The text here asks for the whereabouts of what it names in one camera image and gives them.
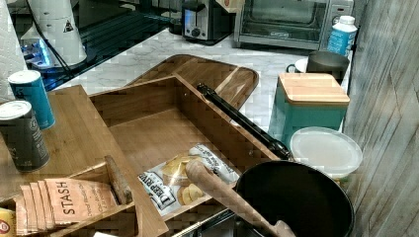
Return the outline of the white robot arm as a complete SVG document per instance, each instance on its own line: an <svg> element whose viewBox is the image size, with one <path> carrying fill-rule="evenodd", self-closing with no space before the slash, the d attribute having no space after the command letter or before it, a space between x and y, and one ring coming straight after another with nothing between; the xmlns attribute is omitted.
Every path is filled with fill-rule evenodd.
<svg viewBox="0 0 419 237"><path fill-rule="evenodd" d="M70 0L27 0L33 25L21 36L24 54L36 56L29 62L39 69L68 66L87 58L75 25Z"/></svg>

